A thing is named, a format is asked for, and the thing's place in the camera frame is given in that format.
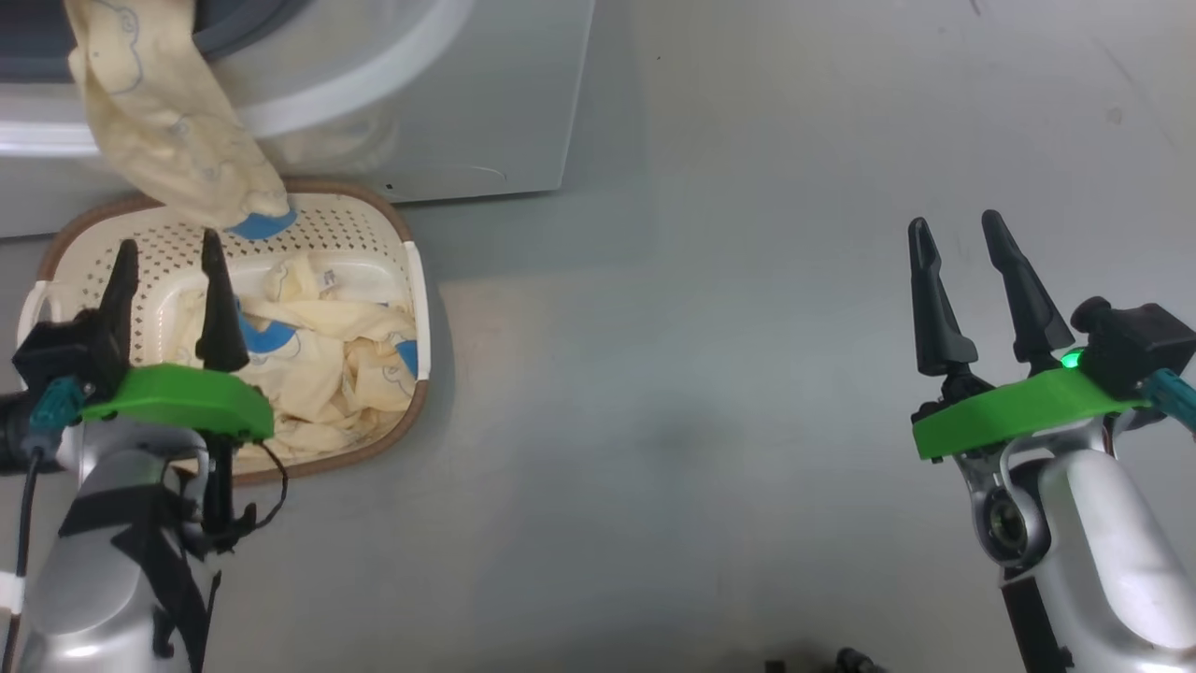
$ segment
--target brown basket rim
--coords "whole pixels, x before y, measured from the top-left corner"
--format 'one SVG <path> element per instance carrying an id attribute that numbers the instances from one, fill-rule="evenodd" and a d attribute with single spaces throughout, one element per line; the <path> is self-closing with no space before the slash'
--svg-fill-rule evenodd
<path id="1" fill-rule="evenodd" d="M 399 239 L 404 243 L 411 240 L 411 230 L 408 228 L 402 215 L 399 215 L 398 212 L 395 210 L 395 207 L 391 206 L 385 198 L 370 189 L 358 186 L 355 184 L 346 184 L 328 179 L 288 178 L 283 182 L 286 183 L 287 192 L 291 194 L 340 194 L 365 201 L 390 220 L 391 226 L 393 226 L 395 231 L 398 232 Z M 47 281 L 53 280 L 54 273 L 57 270 L 59 262 L 62 261 L 62 255 L 66 253 L 67 247 L 69 247 L 71 244 L 74 243 L 75 238 L 78 238 L 79 234 L 87 228 L 104 221 L 105 219 L 148 208 L 157 208 L 159 206 L 161 206 L 161 202 L 141 194 L 116 201 L 115 203 L 98 206 L 74 218 L 62 228 L 62 231 L 54 235 L 54 239 L 50 240 L 50 246 L 45 250 L 45 256 L 42 257 L 42 263 L 37 269 L 37 279 Z M 329 470 L 337 470 L 355 465 L 383 453 L 388 448 L 395 446 L 404 435 L 407 435 L 407 432 L 411 429 L 411 426 L 415 424 L 415 420 L 420 416 L 420 412 L 423 411 L 423 404 L 427 400 L 427 380 L 416 381 L 415 393 L 411 396 L 411 405 L 407 408 L 407 412 L 403 414 L 403 418 L 398 421 L 398 424 L 380 440 L 348 453 L 313 460 L 311 463 L 287 466 L 287 475 L 289 477 L 310 477 Z M 233 478 L 233 484 L 237 487 L 244 487 L 248 484 L 273 482 L 279 478 L 279 472 L 274 469 L 269 469 L 238 475 Z"/>

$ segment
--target plastic basket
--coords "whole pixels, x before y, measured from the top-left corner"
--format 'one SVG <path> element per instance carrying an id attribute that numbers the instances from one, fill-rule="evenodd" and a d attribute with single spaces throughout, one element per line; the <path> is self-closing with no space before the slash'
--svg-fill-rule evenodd
<path id="1" fill-rule="evenodd" d="M 231 232 L 221 235 L 234 292 L 260 294 L 262 279 L 274 264 L 307 250 L 313 263 L 336 273 L 342 298 L 409 299 L 407 307 L 417 334 L 416 384 L 407 412 L 392 428 L 379 429 L 342 451 L 287 461 L 291 476 L 301 477 L 365 460 L 398 442 L 427 398 L 432 353 L 420 252 L 390 203 L 366 189 L 335 182 L 288 181 L 287 190 L 298 212 L 294 224 L 258 240 Z M 179 222 L 167 207 L 146 196 L 92 209 L 54 238 L 22 308 L 17 343 L 45 308 L 51 318 L 67 319 L 80 308 L 98 305 L 124 238 L 136 240 L 140 268 L 129 360 L 134 366 L 169 362 L 166 350 L 179 294 L 207 285 L 200 269 L 202 230 Z M 246 451 L 238 457 L 238 484 L 276 476 L 269 460 L 255 454 Z"/>

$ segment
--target yellow garment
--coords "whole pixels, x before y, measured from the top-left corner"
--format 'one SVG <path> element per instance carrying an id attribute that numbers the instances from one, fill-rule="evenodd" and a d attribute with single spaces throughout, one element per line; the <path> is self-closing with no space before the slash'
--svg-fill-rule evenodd
<path id="1" fill-rule="evenodd" d="M 108 163 L 200 226 L 289 210 L 286 189 L 191 41 L 195 0 L 66 0 L 68 62 Z"/>
<path id="2" fill-rule="evenodd" d="M 410 314 L 397 306 L 336 299 L 332 282 L 301 252 L 267 274 L 262 289 L 271 300 L 240 296 L 250 322 L 273 319 L 295 328 L 289 342 L 270 354 L 250 354 L 249 366 L 237 373 L 269 398 L 275 439 L 268 445 L 283 460 L 306 461 L 380 438 L 398 423 L 415 392 L 415 378 L 395 350 L 415 338 Z M 181 365 L 203 365 L 195 357 L 195 342 L 203 329 L 205 296 L 203 290 L 179 296 L 181 322 L 169 353 Z"/>

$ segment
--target white tape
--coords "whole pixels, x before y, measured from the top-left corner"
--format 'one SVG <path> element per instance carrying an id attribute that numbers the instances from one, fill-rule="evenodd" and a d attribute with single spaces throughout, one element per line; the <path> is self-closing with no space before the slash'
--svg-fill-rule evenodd
<path id="1" fill-rule="evenodd" d="M 12 573 L 0 573 L 0 607 L 20 614 L 25 607 L 25 579 Z"/>

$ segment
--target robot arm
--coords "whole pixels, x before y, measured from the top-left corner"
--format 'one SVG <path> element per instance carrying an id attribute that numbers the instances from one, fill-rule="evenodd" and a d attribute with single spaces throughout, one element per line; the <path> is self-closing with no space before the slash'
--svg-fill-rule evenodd
<path id="1" fill-rule="evenodd" d="M 1164 414 L 1191 423 L 1192 392 L 1173 373 L 1196 353 L 1196 332 L 1158 305 L 1117 311 L 1093 298 L 1072 320 L 1088 347 L 1060 363 L 1052 351 L 1074 344 L 1070 330 L 1001 215 L 986 212 L 983 225 L 1030 378 L 994 387 L 971 374 L 976 348 L 951 310 L 929 227 L 914 220 L 919 372 L 946 377 L 942 397 L 913 416 L 919 454 L 963 473 L 1029 673 L 1196 672 L 1196 587 L 1113 445 Z"/>
<path id="2" fill-rule="evenodd" d="M 79 492 L 24 600 L 23 543 L 7 576 L 13 622 L 24 612 L 20 671 L 189 671 L 203 667 L 220 575 L 212 555 L 268 524 L 251 504 L 234 519 L 232 459 L 273 434 L 269 403 L 232 377 L 248 362 L 219 235 L 203 238 L 208 276 L 205 371 L 128 362 L 136 245 L 126 240 L 98 308 L 38 323 L 13 365 L 30 390 L 0 399 L 0 473 L 68 470 Z M 200 475 L 171 464 L 200 458 Z M 28 542 L 29 503 L 23 507 Z"/>

